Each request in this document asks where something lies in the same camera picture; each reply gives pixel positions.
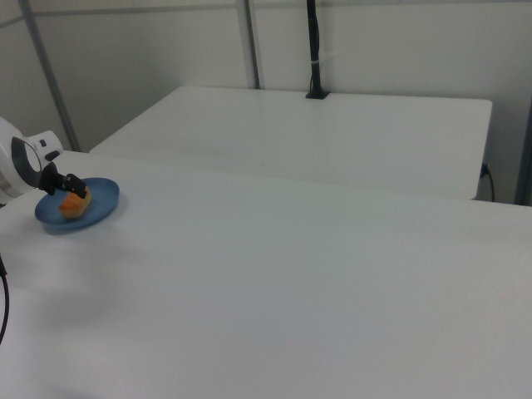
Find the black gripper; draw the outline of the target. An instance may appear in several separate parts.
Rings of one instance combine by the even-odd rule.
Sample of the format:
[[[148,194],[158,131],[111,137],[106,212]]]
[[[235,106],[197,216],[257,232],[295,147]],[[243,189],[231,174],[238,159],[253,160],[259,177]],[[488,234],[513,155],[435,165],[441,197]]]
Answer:
[[[68,174],[67,176],[60,174],[53,162],[42,169],[39,189],[48,195],[54,195],[58,190],[63,192],[77,190],[69,192],[67,198],[69,200],[90,199],[90,190],[86,183],[74,174]]]

